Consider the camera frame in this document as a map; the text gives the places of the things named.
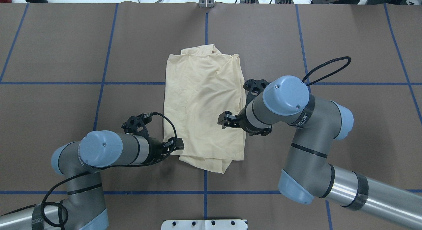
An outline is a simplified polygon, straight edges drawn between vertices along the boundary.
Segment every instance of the metal pole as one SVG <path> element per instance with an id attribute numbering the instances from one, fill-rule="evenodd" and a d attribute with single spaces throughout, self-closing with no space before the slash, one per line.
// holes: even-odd
<path id="1" fill-rule="evenodd" d="M 422 229 L 422 196 L 349 170 L 339 167 L 334 169 L 333 188 L 327 199 L 340 203 L 342 207 L 360 210 L 403 227 Z"/>
<path id="2" fill-rule="evenodd" d="M 34 208 L 25 209 L 10 215 L 0 216 L 0 230 L 32 230 L 31 218 Z M 55 206 L 46 206 L 45 215 L 54 223 L 59 222 L 59 209 Z M 44 223 L 45 230 L 59 230 Z"/>

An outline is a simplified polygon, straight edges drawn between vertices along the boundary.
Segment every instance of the metal bracket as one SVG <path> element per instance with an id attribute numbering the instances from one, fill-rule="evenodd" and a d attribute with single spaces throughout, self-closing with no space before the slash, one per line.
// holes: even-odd
<path id="1" fill-rule="evenodd" d="M 264 89 L 268 86 L 268 84 L 269 83 L 264 79 L 255 80 L 251 78 L 246 80 L 243 85 L 243 89 L 248 91 L 248 95 L 246 97 L 246 105 L 248 105 L 249 102 L 252 102 L 253 99 L 255 99 L 255 97 L 259 95 L 259 93 L 263 92 Z"/>
<path id="2" fill-rule="evenodd" d="M 200 8 L 213 8 L 214 7 L 214 0 L 199 0 L 199 7 Z"/>
<path id="3" fill-rule="evenodd" d="M 246 219 L 166 220 L 161 230 L 247 230 Z"/>

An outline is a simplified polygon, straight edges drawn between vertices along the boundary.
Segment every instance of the blue tape line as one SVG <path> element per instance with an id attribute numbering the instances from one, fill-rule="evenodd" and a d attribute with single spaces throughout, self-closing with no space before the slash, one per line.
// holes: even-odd
<path id="1" fill-rule="evenodd" d="M 205 14 L 205 45 L 208 45 L 208 13 Z"/>
<path id="2" fill-rule="evenodd" d="M 12 85 L 100 85 L 101 82 L 1 82 Z"/>
<path id="3" fill-rule="evenodd" d="M 204 219 L 208 219 L 208 171 L 204 170 Z"/>
<path id="4" fill-rule="evenodd" d="M 22 24 L 24 23 L 24 19 L 25 19 L 26 12 L 28 11 L 28 7 L 29 7 L 29 3 L 27 3 L 25 7 L 24 14 L 22 15 L 21 22 L 19 23 L 18 29 L 15 34 L 15 38 L 13 38 L 12 46 L 10 47 L 9 54 L 7 55 L 6 62 L 4 63 L 3 70 L 0 75 L 0 82 L 3 80 L 4 73 L 6 72 L 7 64 L 9 63 L 10 56 L 12 55 L 13 48 L 15 47 L 16 39 L 18 38 Z"/>
<path id="5" fill-rule="evenodd" d="M 333 230 L 333 223 L 331 221 L 330 203 L 328 203 L 328 200 L 325 201 L 325 207 L 327 208 L 328 226 L 330 227 L 330 230 Z"/>
<path id="6" fill-rule="evenodd" d="M 192 191 L 104 191 L 104 194 L 115 194 L 115 195 L 121 195 L 121 194 L 144 194 L 144 195 L 149 195 L 149 194 L 203 194 L 203 191 L 196 191 L 196 190 L 192 190 Z"/>
<path id="7" fill-rule="evenodd" d="M 5 85 L 101 85 L 102 82 L 0 82 Z M 104 85 L 165 85 L 165 82 L 104 82 Z M 410 83 L 420 86 L 422 83 Z M 408 86 L 408 83 L 360 83 L 360 82 L 318 82 L 313 85 L 394 85 Z"/>
<path id="8" fill-rule="evenodd" d="M 165 82 L 104 82 L 104 85 L 165 85 Z"/>
<path id="9" fill-rule="evenodd" d="M 296 7 L 297 27 L 299 28 L 299 37 L 300 37 L 300 46 L 302 47 L 303 65 L 305 66 L 305 75 L 307 75 L 308 65 L 306 63 L 305 46 L 303 45 L 302 28 L 300 27 L 299 7 L 297 6 L 297 4 L 295 4 L 294 6 Z"/>
<path id="10" fill-rule="evenodd" d="M 355 82 L 318 82 L 314 85 L 408 85 L 408 83 L 355 83 Z"/>
<path id="11" fill-rule="evenodd" d="M 422 193 L 422 189 L 407 189 L 412 193 Z M 0 190 L 0 194 L 47 194 L 44 190 Z M 51 194 L 67 194 L 66 191 L 53 191 Z M 104 191 L 104 194 L 280 194 L 278 190 L 175 190 L 175 191 Z"/>
<path id="12" fill-rule="evenodd" d="M 413 103 L 415 104 L 416 112 L 418 113 L 419 121 L 421 122 L 421 125 L 422 125 L 422 115 L 421 115 L 421 112 L 419 110 L 418 102 L 416 102 L 416 97 L 415 97 L 415 94 L 413 93 L 412 85 L 410 84 L 409 76 L 407 75 L 406 67 L 404 66 L 403 59 L 401 57 L 401 53 L 400 53 L 400 50 L 399 50 L 398 45 L 397 45 L 397 41 L 396 41 L 395 36 L 394 36 L 393 28 L 392 28 L 391 22 L 390 22 L 390 17 L 388 15 L 387 4 L 384 4 L 384 10 L 385 10 L 385 15 L 387 16 L 387 22 L 388 22 L 388 26 L 390 28 L 391 37 L 393 38 L 393 42 L 394 42 L 394 45 L 395 45 L 396 50 L 397 50 L 398 58 L 400 59 L 401 67 L 403 68 L 404 76 L 406 77 L 407 84 L 409 85 L 409 89 L 410 89 L 410 93 L 412 95 Z"/>
<path id="13" fill-rule="evenodd" d="M 47 194 L 43 190 L 0 190 L 0 194 Z M 66 191 L 53 191 L 51 194 L 68 194 Z"/>
<path id="14" fill-rule="evenodd" d="M 406 191 L 410 191 L 412 193 L 422 193 L 422 189 L 407 189 Z"/>
<path id="15" fill-rule="evenodd" d="M 117 9 L 118 8 L 119 8 L 119 4 L 116 3 L 116 9 L 114 10 L 113 26 L 111 26 L 110 41 L 108 42 L 107 56 L 105 58 L 103 80 L 101 81 L 100 95 L 98 96 L 97 110 L 95 112 L 94 127 L 92 128 L 92 130 L 97 130 L 98 113 L 100 111 L 100 104 L 101 104 L 101 99 L 102 99 L 102 96 L 103 96 L 104 83 L 106 81 L 108 59 L 110 57 L 111 43 L 113 42 L 114 26 L 116 25 L 116 17 L 117 17 Z"/>
<path id="16" fill-rule="evenodd" d="M 280 194 L 278 190 L 209 190 L 207 194 Z"/>
<path id="17" fill-rule="evenodd" d="M 101 85 L 102 82 L 0 82 L 12 85 Z M 165 82 L 104 82 L 104 85 L 165 85 Z"/>

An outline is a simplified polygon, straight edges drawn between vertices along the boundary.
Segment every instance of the silver cylinder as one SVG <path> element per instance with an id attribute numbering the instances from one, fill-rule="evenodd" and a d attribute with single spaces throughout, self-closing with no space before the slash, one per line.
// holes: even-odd
<path id="1" fill-rule="evenodd" d="M 333 188 L 327 195 L 327 199 L 336 201 L 342 206 L 348 206 L 357 194 L 356 174 L 336 166 L 334 167 L 334 170 Z"/>
<path id="2" fill-rule="evenodd" d="M 141 164 L 148 157 L 148 154 L 149 154 L 149 144 L 148 144 L 148 141 L 146 140 L 146 138 L 144 138 L 142 136 L 134 135 L 133 137 L 135 137 L 136 140 L 139 143 L 139 154 L 138 154 L 136 160 L 133 161 L 132 164 Z"/>
<path id="3" fill-rule="evenodd" d="M 249 123 L 258 129 L 265 129 L 269 127 L 271 124 L 264 124 L 256 118 L 252 110 L 252 104 L 253 102 L 250 102 L 246 107 L 246 118 L 248 119 Z"/>
<path id="4" fill-rule="evenodd" d="M 31 230 L 31 218 L 34 208 L 25 209 L 10 215 L 0 216 L 0 230 Z M 56 206 L 46 206 L 45 215 L 54 223 L 59 223 L 59 209 Z M 59 227 L 52 227 L 44 222 L 45 230 L 56 230 Z"/>
<path id="5" fill-rule="evenodd" d="M 363 212 L 411 229 L 422 229 L 422 197 L 368 178 Z"/>
<path id="6" fill-rule="evenodd" d="M 333 188 L 326 198 L 342 206 L 349 206 L 359 199 L 357 174 L 339 167 L 334 167 L 334 170 Z M 410 229 L 422 230 L 421 196 L 371 178 L 366 178 L 366 180 L 368 181 L 368 198 L 361 202 L 363 206 L 358 208 L 360 211 Z"/>

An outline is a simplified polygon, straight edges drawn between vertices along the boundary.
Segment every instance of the cream cloth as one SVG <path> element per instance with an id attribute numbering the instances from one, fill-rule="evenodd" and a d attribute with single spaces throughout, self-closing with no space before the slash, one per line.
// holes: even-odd
<path id="1" fill-rule="evenodd" d="M 187 48 L 167 60 L 164 115 L 174 124 L 184 150 L 174 151 L 195 167 L 224 173 L 243 160 L 246 133 L 217 124 L 225 110 L 237 115 L 245 106 L 239 55 L 222 54 L 215 45 Z M 164 141 L 173 137 L 164 122 Z"/>

